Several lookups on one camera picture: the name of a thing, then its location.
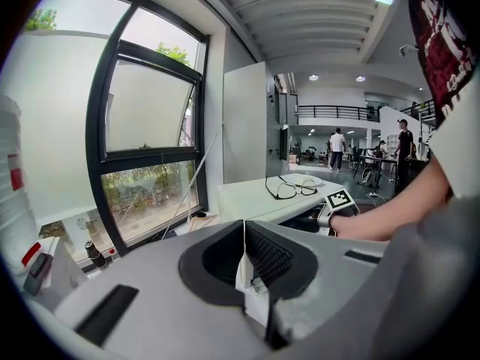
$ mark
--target man in black shirt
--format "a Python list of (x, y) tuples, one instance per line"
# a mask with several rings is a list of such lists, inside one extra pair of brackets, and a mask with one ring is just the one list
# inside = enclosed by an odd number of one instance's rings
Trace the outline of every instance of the man in black shirt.
[(398, 145), (395, 154), (400, 150), (398, 156), (398, 186), (397, 193), (400, 193), (408, 182), (408, 169), (410, 167), (410, 160), (412, 160), (413, 153), (413, 135), (407, 129), (407, 120), (400, 120), (400, 135), (398, 135)]

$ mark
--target white cabinet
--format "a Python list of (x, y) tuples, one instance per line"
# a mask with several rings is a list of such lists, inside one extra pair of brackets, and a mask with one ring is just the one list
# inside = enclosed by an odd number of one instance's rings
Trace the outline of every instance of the white cabinet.
[(223, 182), (281, 174), (278, 92), (264, 62), (225, 73)]

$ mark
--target white table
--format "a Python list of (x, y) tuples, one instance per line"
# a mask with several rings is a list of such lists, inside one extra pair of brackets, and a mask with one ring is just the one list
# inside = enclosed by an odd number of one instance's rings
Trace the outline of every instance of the white table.
[[(318, 193), (304, 196), (301, 193), (292, 199), (276, 200), (265, 188), (265, 179), (243, 181), (221, 185), (218, 190), (218, 208), (220, 222), (234, 220), (257, 220), (280, 224), (321, 203), (326, 194), (330, 194), (343, 186), (324, 181), (310, 175), (290, 173), (282, 178), (293, 184), (301, 185), (306, 179), (317, 183)], [(276, 194), (278, 186), (283, 183), (277, 176), (268, 178), (270, 191)]]

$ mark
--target black slot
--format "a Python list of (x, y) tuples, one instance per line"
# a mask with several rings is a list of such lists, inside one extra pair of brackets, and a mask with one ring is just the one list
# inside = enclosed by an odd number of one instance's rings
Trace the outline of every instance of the black slot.
[(357, 252), (356, 250), (349, 250), (345, 253), (345, 257), (349, 257), (350, 259), (364, 261), (370, 264), (378, 264), (382, 259), (379, 256), (369, 255), (368, 253), (361, 253)]
[(138, 292), (131, 286), (116, 286), (76, 327), (75, 332), (101, 347)]

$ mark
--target red label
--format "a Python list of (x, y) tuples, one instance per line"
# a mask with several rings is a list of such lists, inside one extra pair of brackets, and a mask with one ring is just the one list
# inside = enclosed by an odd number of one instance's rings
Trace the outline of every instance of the red label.
[(10, 180), (14, 191), (23, 187), (22, 170), (17, 154), (8, 155), (8, 168), (10, 169)]

